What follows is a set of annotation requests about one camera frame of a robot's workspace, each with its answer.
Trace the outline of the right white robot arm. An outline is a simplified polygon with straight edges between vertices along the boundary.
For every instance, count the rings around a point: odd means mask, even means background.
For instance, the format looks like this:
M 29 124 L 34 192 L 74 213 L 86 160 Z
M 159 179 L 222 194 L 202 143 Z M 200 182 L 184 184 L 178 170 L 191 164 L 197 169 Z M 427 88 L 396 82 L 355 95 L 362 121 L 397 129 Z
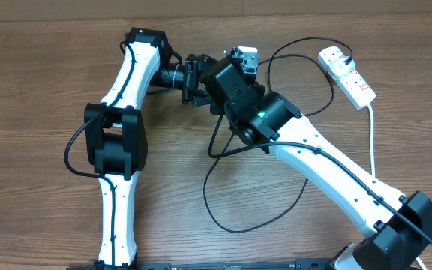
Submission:
M 228 55 L 200 82 L 226 116 L 243 152 L 262 149 L 299 171 L 329 197 L 363 235 L 323 263 L 325 269 L 409 269 L 432 243 L 432 201 L 405 196 L 334 147 L 291 101 L 263 92 L 243 60 Z

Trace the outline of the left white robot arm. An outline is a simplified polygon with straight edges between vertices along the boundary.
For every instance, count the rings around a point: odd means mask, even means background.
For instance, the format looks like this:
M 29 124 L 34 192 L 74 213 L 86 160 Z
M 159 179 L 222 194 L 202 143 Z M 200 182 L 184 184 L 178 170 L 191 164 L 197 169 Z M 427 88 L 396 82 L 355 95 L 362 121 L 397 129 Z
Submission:
M 148 143 L 141 107 L 149 86 L 182 92 L 183 102 L 209 104 L 209 94 L 185 82 L 185 66 L 164 31 L 132 28 L 120 44 L 124 60 L 99 103 L 84 111 L 88 162 L 94 167 L 103 202 L 100 252 L 93 269 L 135 269 L 134 202 L 137 179 L 146 165 Z

